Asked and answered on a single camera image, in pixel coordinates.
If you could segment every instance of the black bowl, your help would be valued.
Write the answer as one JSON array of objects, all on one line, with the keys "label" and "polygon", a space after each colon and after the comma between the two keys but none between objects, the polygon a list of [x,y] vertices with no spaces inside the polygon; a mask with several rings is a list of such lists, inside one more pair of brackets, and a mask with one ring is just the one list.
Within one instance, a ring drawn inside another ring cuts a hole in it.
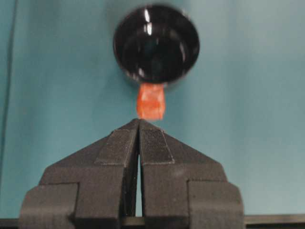
[{"label": "black bowl", "polygon": [[171,83],[194,65],[200,44],[196,28],[182,12],[147,5],[119,24],[113,48],[120,67],[133,80]]}]

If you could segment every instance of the teal backdrop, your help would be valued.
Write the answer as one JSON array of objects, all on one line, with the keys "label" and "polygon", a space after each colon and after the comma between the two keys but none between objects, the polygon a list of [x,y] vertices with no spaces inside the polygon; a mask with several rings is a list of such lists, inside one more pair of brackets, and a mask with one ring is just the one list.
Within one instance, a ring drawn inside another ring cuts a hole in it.
[{"label": "teal backdrop", "polygon": [[[148,2],[0,0],[0,218],[46,166],[136,117],[112,36]],[[305,213],[305,1],[164,2],[191,16],[201,52],[155,124],[221,162],[246,214]]]}]

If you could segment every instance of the orange object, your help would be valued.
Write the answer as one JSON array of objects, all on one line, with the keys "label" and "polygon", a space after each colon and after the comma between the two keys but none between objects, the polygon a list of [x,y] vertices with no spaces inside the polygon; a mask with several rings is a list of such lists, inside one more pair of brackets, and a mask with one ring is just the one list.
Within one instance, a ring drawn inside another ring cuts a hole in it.
[{"label": "orange object", "polygon": [[147,120],[163,119],[165,98],[163,84],[142,83],[137,100],[139,118]]}]

